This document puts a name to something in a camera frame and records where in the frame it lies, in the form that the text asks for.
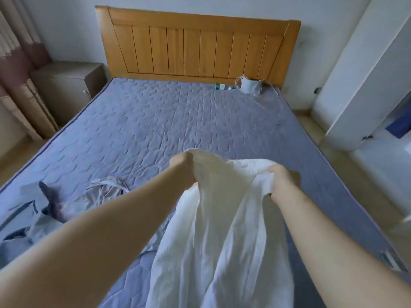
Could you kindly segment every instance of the bedside cabinet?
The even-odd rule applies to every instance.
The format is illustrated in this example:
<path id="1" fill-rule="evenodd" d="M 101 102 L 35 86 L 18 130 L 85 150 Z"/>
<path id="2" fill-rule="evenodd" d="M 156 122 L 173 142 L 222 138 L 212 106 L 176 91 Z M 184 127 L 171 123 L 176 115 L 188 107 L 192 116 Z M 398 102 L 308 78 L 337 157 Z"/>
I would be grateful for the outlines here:
<path id="1" fill-rule="evenodd" d="M 55 61 L 31 72 L 44 103 L 63 126 L 107 83 L 103 64 Z"/>

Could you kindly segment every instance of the mattress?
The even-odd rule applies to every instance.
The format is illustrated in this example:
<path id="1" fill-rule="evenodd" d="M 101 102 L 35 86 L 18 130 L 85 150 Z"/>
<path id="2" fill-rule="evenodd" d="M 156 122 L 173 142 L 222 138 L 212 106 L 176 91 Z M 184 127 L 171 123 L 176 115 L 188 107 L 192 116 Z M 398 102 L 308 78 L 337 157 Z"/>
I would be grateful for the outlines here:
<path id="1" fill-rule="evenodd" d="M 19 187 L 33 181 L 44 181 L 59 201 L 109 175 L 137 188 L 188 148 L 229 159 L 270 159 L 298 170 L 304 191 L 344 232 L 376 257 L 391 247 L 281 95 L 276 99 L 269 90 L 262 97 L 247 96 L 238 90 L 216 91 L 212 84 L 112 79 L 0 189 L 0 214 L 17 199 Z M 295 307 L 325 307 L 289 233 L 287 240 Z M 140 256 L 101 307 L 143 307 L 154 256 Z"/>

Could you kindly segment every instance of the nightstand handle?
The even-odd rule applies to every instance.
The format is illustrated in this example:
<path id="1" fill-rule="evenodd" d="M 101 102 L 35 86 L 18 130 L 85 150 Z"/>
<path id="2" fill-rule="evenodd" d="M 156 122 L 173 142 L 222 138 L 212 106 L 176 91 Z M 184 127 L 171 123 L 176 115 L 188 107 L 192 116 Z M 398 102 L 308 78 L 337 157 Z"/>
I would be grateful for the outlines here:
<path id="1" fill-rule="evenodd" d="M 88 91 L 83 91 L 83 93 L 85 93 L 86 94 L 86 96 L 87 96 L 87 98 L 88 98 L 88 101 L 91 101 L 91 95 L 90 95 L 90 93 L 88 92 Z"/>

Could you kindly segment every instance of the headboard panel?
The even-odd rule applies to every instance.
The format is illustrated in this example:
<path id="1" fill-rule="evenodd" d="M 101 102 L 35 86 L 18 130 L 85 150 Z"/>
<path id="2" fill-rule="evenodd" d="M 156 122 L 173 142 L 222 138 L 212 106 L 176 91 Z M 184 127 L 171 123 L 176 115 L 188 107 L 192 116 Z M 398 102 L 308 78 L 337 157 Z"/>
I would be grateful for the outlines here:
<path id="1" fill-rule="evenodd" d="M 301 22 L 96 6 L 114 77 L 282 87 Z"/>

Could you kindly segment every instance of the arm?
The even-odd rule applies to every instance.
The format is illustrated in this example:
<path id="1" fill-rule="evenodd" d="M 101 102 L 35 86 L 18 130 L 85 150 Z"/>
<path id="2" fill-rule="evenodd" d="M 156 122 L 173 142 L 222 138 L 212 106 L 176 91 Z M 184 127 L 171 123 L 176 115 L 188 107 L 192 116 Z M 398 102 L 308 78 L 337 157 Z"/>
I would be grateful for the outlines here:
<path id="1" fill-rule="evenodd" d="M 182 153 L 151 181 L 68 222 L 0 271 L 0 307 L 97 307 L 194 183 Z"/>
<path id="2" fill-rule="evenodd" d="M 409 307 L 411 287 L 342 232 L 282 165 L 270 168 L 279 206 L 327 307 Z"/>

